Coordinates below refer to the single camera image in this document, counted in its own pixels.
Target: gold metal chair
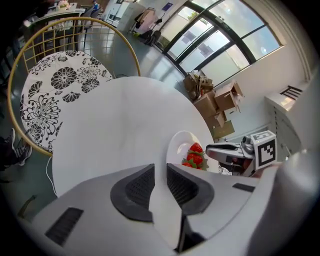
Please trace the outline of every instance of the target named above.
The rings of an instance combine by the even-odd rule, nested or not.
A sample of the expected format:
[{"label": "gold metal chair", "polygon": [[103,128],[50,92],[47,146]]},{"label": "gold metal chair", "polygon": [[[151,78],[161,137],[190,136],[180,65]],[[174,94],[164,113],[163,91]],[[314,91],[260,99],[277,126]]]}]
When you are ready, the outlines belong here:
[{"label": "gold metal chair", "polygon": [[[86,31],[85,27],[88,26],[89,22],[91,22],[92,26]],[[103,64],[110,72],[112,71],[113,78],[116,78],[113,62],[115,60],[115,47],[117,44],[120,44],[119,42],[115,43],[117,37],[121,39],[120,42],[127,46],[136,66],[137,74],[138,76],[141,76],[137,56],[128,40],[116,28],[98,19],[91,17],[69,17],[59,19],[40,29],[26,42],[12,66],[8,80],[7,102],[9,114],[15,130],[32,148],[47,156],[52,156],[51,152],[33,142],[28,136],[28,131],[18,124],[14,114],[12,103],[13,80],[19,61],[23,60],[23,62],[20,61],[20,65],[21,63],[24,63],[26,72],[29,74],[42,58],[56,52],[67,50],[81,51],[91,55],[98,61],[100,61],[101,55],[104,55],[104,60],[107,59],[108,63]]]}]

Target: gray floor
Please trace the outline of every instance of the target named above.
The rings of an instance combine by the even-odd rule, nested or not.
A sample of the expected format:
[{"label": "gray floor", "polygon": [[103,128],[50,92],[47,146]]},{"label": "gray floor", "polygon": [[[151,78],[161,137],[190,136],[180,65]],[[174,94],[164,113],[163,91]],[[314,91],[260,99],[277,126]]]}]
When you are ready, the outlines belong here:
[{"label": "gray floor", "polygon": [[[182,83],[184,76],[164,55],[157,49],[141,43],[130,34],[125,36],[139,60],[142,76],[160,80],[164,82],[165,86],[176,88],[187,97]],[[101,61],[111,73],[113,71],[117,77],[138,75],[134,59],[118,36],[113,40],[115,48],[113,54],[110,55],[106,55],[106,49],[102,49],[101,45],[92,44],[88,47],[88,44],[89,42],[85,48],[92,48],[91,54]],[[19,63],[16,74],[12,83],[14,86],[12,102],[15,115],[19,117],[20,95],[27,75],[23,63]],[[6,138],[9,135],[12,123],[6,102],[4,100],[1,100],[1,102],[4,107],[5,118],[0,118],[0,136]],[[34,151],[24,166],[15,165],[0,173],[0,179],[10,181],[10,183],[2,183],[1,188],[15,214],[32,195],[37,196],[25,212],[27,220],[31,220],[38,211],[56,198],[50,181],[46,176],[48,159],[43,154]],[[50,176],[52,175],[51,163],[48,167],[48,173]]]}]

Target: white round table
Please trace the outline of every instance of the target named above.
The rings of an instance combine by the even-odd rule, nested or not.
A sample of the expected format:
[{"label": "white round table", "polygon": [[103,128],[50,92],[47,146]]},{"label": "white round table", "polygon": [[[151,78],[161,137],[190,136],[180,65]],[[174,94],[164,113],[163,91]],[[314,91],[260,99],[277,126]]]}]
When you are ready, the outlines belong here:
[{"label": "white round table", "polygon": [[[58,197],[88,179],[155,164],[149,210],[154,227],[172,249],[176,248],[181,209],[167,187],[169,142],[185,130],[203,146],[214,143],[193,104],[161,81],[123,77],[70,104],[63,120],[53,144],[52,175]],[[208,165],[216,166],[218,172],[217,161],[209,159]]]}]

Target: strawberry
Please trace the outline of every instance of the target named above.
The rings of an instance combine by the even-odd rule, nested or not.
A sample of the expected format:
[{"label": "strawberry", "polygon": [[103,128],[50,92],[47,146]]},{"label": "strawberry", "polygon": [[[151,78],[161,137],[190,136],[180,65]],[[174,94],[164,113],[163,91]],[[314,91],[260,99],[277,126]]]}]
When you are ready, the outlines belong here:
[{"label": "strawberry", "polygon": [[200,156],[200,155],[197,155],[197,154],[188,154],[188,156],[186,157],[186,159],[188,161],[190,161],[190,159],[193,159],[193,162],[196,164],[196,165],[200,165],[203,161],[203,158]]},{"label": "strawberry", "polygon": [[190,147],[190,150],[194,152],[199,152],[199,153],[203,151],[202,147],[197,142]]},{"label": "strawberry", "polygon": [[182,165],[183,165],[183,166],[188,166],[188,167],[191,167],[191,168],[192,168],[192,165],[191,165],[191,163],[189,163],[189,162],[184,162]]}]

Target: black and white floral cushion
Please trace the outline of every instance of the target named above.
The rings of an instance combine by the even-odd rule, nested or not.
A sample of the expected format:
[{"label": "black and white floral cushion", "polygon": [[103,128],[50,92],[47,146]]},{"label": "black and white floral cushion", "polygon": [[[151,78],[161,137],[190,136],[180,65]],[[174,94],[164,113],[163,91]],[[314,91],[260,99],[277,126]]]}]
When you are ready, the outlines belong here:
[{"label": "black and white floral cushion", "polygon": [[82,51],[67,50],[44,57],[28,74],[20,115],[33,141],[52,152],[68,104],[112,80],[100,61]]}]

